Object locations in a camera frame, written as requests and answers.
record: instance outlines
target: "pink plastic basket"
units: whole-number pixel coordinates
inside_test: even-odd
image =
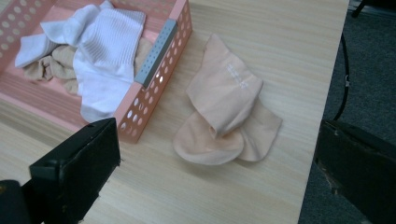
[[[43,33],[41,21],[65,20],[81,7],[103,0],[14,0],[0,15],[0,98],[76,132],[87,124],[80,98],[57,80],[29,81],[14,66],[20,38]],[[119,136],[136,142],[172,76],[192,32],[188,0],[112,0],[117,8],[146,13],[143,37],[153,47],[114,114]]]

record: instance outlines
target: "sock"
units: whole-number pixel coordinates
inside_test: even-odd
[[[78,93],[78,82],[74,79],[68,79],[64,82],[64,89],[72,95],[77,95]]]
[[[220,165],[241,153],[244,140],[239,130],[214,139],[209,128],[206,120],[194,112],[177,131],[173,141],[175,152],[186,161],[203,165]]]
[[[137,75],[141,66],[143,65],[146,57],[152,48],[151,42],[146,38],[142,37],[139,40],[139,45],[137,46],[136,56],[134,57],[134,76]]]
[[[217,35],[212,35],[202,66],[186,92],[210,124],[210,134],[218,138],[241,126],[250,115],[262,83]]]
[[[46,35],[29,35],[21,38],[21,48],[15,59],[15,67],[23,68],[50,54],[58,45]]]
[[[52,71],[50,70],[50,64],[53,61],[51,56],[46,56],[36,62],[30,63],[23,67],[23,73],[25,77],[41,81],[49,81],[52,79]]]
[[[52,52],[52,57],[63,67],[73,68],[73,59],[76,50],[72,46],[61,45]]]
[[[57,61],[53,60],[50,63],[50,71],[54,77],[60,79],[74,79],[76,78],[76,73],[73,68],[64,67]]]
[[[40,22],[44,34],[54,43],[69,44],[77,47],[83,33],[93,24],[100,11],[105,8],[114,8],[109,1],[104,1],[100,6],[87,5],[78,9],[66,21]]]
[[[103,9],[92,35],[78,46],[73,65],[82,97],[80,113],[88,122],[112,117],[134,81],[134,56],[144,20],[142,12]]]
[[[66,44],[64,40],[64,24],[65,21],[42,21],[41,28],[47,38],[57,44]]]
[[[258,100],[240,128],[245,145],[238,158],[244,161],[262,160],[271,148],[281,123],[282,119]]]
[[[92,36],[78,49],[95,67],[130,80],[130,75],[134,76],[134,56],[145,18],[143,12],[103,9],[92,27]]]
[[[67,19],[63,26],[64,41],[73,47],[78,47],[82,34],[93,24],[101,9],[95,5],[80,8]]]

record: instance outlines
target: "black cable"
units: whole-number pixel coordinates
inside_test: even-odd
[[[344,59],[345,59],[345,64],[346,64],[346,76],[345,76],[345,88],[344,88],[344,97],[343,97],[343,102],[340,105],[340,108],[338,109],[337,115],[335,115],[333,120],[338,120],[341,116],[341,114],[344,112],[344,108],[346,107],[347,103],[347,94],[349,92],[349,60],[347,57],[347,44],[346,40],[344,38],[344,34],[341,34],[341,43],[343,46],[343,52],[344,52]]]

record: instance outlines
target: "wooden table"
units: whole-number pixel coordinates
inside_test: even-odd
[[[194,32],[176,72],[138,144],[120,143],[121,166],[84,223],[298,221],[348,1],[190,2]],[[201,166],[173,150],[193,110],[185,89],[210,33],[264,80],[260,99],[283,119],[263,161]],[[0,179],[24,184],[28,166],[71,134],[0,101]]]

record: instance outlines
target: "white fabric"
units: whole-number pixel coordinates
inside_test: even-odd
[[[78,9],[66,21],[41,22],[49,39],[77,48],[73,67],[88,122],[109,118],[134,81],[134,56],[143,12],[115,9],[109,1]]]
[[[73,66],[88,122],[109,118],[134,81],[134,56],[145,14],[103,9],[78,46]]]
[[[58,45],[44,34],[29,35],[21,38],[21,49],[15,58],[15,67],[23,68],[50,54]]]

